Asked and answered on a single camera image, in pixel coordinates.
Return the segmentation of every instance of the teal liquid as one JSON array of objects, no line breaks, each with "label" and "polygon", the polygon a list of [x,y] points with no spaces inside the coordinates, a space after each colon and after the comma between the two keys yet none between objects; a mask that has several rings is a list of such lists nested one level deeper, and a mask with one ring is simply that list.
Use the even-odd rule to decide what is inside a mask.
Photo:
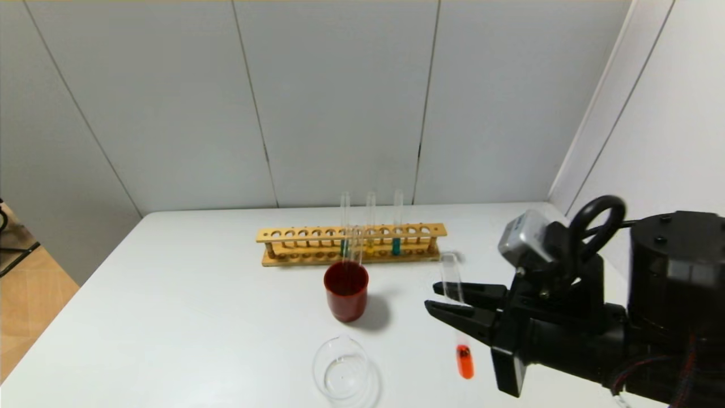
[{"label": "teal liquid", "polygon": [[393,238],[393,255],[400,255],[400,238]]}]

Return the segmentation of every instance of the red cup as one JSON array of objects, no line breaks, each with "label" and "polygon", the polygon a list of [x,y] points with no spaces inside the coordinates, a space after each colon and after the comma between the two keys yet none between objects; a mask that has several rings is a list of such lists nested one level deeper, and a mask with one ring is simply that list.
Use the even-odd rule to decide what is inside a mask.
[{"label": "red cup", "polygon": [[368,303],[368,271],[357,262],[340,261],[325,272],[327,304],[340,322],[353,322]]}]

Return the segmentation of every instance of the wall seam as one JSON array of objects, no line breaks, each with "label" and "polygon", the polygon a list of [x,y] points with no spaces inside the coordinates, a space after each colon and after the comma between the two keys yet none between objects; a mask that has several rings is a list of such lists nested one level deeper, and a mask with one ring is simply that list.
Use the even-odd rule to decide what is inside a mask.
[{"label": "wall seam", "polygon": [[655,51],[655,48],[657,47],[657,43],[659,42],[660,36],[662,35],[662,32],[664,31],[665,26],[667,25],[667,20],[669,20],[670,13],[672,13],[672,9],[674,8],[674,5],[676,2],[677,2],[677,0],[672,0],[672,3],[670,4],[670,8],[667,10],[667,14],[665,15],[664,21],[662,22],[662,25],[660,26],[660,30],[657,32],[655,41],[652,43],[652,48],[650,48],[650,52],[649,52],[649,54],[647,54],[645,63],[642,64],[642,69],[639,70],[637,79],[634,82],[632,89],[629,90],[629,95],[627,95],[627,99],[624,101],[624,104],[622,105],[622,109],[619,111],[619,114],[617,115],[617,119],[614,121],[614,124],[612,125],[612,129],[609,130],[607,139],[605,139],[604,144],[602,144],[602,148],[597,153],[597,157],[592,162],[592,166],[589,167],[589,171],[587,171],[587,175],[584,177],[583,182],[581,183],[581,185],[579,186],[579,189],[576,191],[576,194],[574,195],[574,199],[571,201],[571,204],[569,204],[569,208],[566,210],[566,213],[564,214],[565,216],[568,216],[569,213],[571,212],[572,207],[574,207],[574,203],[576,203],[576,199],[579,198],[581,191],[584,189],[584,186],[587,184],[587,180],[589,180],[589,176],[592,175],[592,172],[597,165],[597,161],[599,161],[599,158],[602,156],[602,153],[604,152],[605,148],[607,147],[607,143],[609,143],[609,139],[612,137],[612,134],[614,133],[614,129],[617,128],[617,125],[619,124],[619,120],[622,118],[622,115],[624,114],[624,110],[627,109],[627,105],[629,105],[629,100],[631,99],[632,95],[634,94],[634,90],[637,88],[637,85],[639,85],[639,80],[642,78],[642,74],[645,72],[645,69],[647,69],[647,64],[649,64],[649,62],[650,62],[652,53]]},{"label": "wall seam", "polygon": [[239,35],[239,45],[241,46],[241,57],[244,60],[244,68],[246,69],[246,79],[249,82],[249,91],[252,93],[252,103],[254,103],[254,112],[257,114],[257,125],[260,128],[260,137],[262,138],[262,149],[265,152],[265,159],[267,161],[267,169],[270,174],[270,183],[272,183],[272,194],[274,195],[274,202],[279,208],[279,199],[277,198],[277,189],[274,187],[274,176],[272,175],[272,163],[270,163],[269,152],[267,151],[267,142],[265,141],[265,133],[262,130],[262,119],[260,117],[260,109],[257,105],[257,97],[254,94],[254,86],[252,85],[252,72],[249,70],[249,63],[247,62],[247,51],[244,49],[244,40],[241,39],[241,27],[239,26],[239,16],[236,13],[236,3],[234,0],[230,0],[231,9],[234,13],[234,23],[236,24],[236,33]]},{"label": "wall seam", "polygon": [[91,136],[93,137],[94,141],[96,142],[96,146],[98,146],[99,150],[101,150],[101,154],[106,159],[108,166],[111,168],[111,171],[113,171],[113,174],[116,176],[116,179],[121,184],[121,188],[123,188],[123,192],[128,197],[128,200],[131,201],[131,204],[133,205],[133,208],[136,210],[138,216],[143,218],[140,210],[138,209],[138,206],[136,205],[136,202],[133,200],[133,197],[131,197],[131,194],[128,192],[126,185],[123,184],[123,180],[121,179],[118,172],[116,171],[116,168],[113,166],[113,163],[111,163],[111,159],[108,157],[106,150],[104,150],[103,146],[101,145],[101,142],[98,140],[98,137],[96,136],[96,132],[93,130],[93,128],[91,127],[91,124],[88,122],[88,119],[86,118],[86,114],[83,113],[83,110],[80,108],[80,104],[78,104],[78,100],[75,98],[75,95],[73,95],[73,92],[70,90],[70,86],[68,85],[68,82],[65,80],[65,77],[63,76],[63,73],[61,72],[60,66],[58,66],[58,62],[55,60],[53,53],[50,51],[50,47],[48,46],[48,43],[46,42],[45,38],[43,37],[43,33],[41,32],[41,29],[38,26],[38,23],[36,22],[35,16],[33,16],[33,13],[30,11],[28,2],[26,0],[23,0],[22,3],[25,6],[25,11],[27,11],[28,15],[30,16],[30,20],[33,22],[33,26],[36,28],[36,31],[38,32],[38,35],[41,38],[41,42],[43,43],[43,46],[45,47],[46,52],[48,53],[48,56],[50,57],[51,62],[53,62],[53,66],[55,67],[56,72],[58,72],[60,81],[63,83],[63,86],[65,86],[65,89],[68,91],[68,94],[70,95],[70,98],[73,101],[73,104],[75,105],[75,109],[78,110],[78,113],[80,114],[81,118],[83,119],[83,122],[86,124],[88,131],[91,132]]},{"label": "wall seam", "polygon": [[436,39],[438,38],[438,21],[441,17],[441,2],[438,0],[436,8],[436,24],[433,27],[433,44],[431,45],[431,63],[428,66],[428,84],[426,85],[426,100],[423,103],[423,121],[420,124],[420,139],[418,141],[418,160],[415,162],[415,178],[413,179],[413,198],[410,204],[415,204],[415,193],[418,189],[418,172],[421,169],[421,152],[423,151],[423,134],[426,131],[426,114],[428,113],[428,97],[431,94],[431,77],[433,76],[433,58],[436,55]]}]

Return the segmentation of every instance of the orange liquid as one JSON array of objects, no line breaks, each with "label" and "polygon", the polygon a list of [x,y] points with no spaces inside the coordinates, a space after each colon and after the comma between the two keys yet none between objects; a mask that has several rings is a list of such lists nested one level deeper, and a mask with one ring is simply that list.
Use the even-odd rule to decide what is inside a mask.
[{"label": "orange liquid", "polygon": [[455,356],[458,361],[458,372],[460,376],[466,380],[473,378],[473,357],[468,346],[459,344],[456,348]]}]

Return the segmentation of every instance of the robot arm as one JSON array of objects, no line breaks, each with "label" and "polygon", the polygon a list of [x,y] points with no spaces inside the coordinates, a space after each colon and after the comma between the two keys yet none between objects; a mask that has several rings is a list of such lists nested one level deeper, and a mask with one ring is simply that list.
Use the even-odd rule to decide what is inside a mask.
[{"label": "robot arm", "polygon": [[[601,227],[587,229],[610,210]],[[673,406],[725,406],[725,219],[678,211],[624,221],[604,196],[571,225],[527,211],[499,249],[511,288],[461,286],[472,307],[426,301],[429,314],[491,347],[501,391],[520,396],[526,367],[543,364]],[[629,304],[604,302],[599,249],[631,227]],[[584,243],[583,239],[593,237]],[[434,285],[442,293],[442,284]]]}]

